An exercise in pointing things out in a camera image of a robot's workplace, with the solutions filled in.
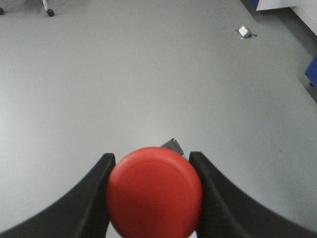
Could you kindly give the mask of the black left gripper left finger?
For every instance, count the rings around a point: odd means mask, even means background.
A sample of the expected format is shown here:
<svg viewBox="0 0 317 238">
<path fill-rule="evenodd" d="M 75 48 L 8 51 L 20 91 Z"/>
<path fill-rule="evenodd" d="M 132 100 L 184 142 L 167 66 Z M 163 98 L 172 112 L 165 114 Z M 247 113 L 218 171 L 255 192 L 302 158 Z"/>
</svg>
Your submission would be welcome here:
<svg viewBox="0 0 317 238">
<path fill-rule="evenodd" d="M 115 156 L 104 154 L 62 198 L 26 221 L 2 232 L 2 238 L 104 238 L 109 217 L 106 185 Z"/>
</svg>

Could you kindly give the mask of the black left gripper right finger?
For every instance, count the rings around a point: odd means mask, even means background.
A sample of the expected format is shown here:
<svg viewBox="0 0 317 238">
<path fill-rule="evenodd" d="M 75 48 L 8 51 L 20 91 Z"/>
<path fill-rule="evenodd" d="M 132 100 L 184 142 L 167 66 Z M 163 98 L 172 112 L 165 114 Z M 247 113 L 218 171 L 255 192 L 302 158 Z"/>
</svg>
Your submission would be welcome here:
<svg viewBox="0 0 317 238">
<path fill-rule="evenodd" d="M 312 232 L 264 207 L 232 183 L 202 153 L 189 162 L 203 186 L 199 238 L 315 238 Z"/>
</svg>

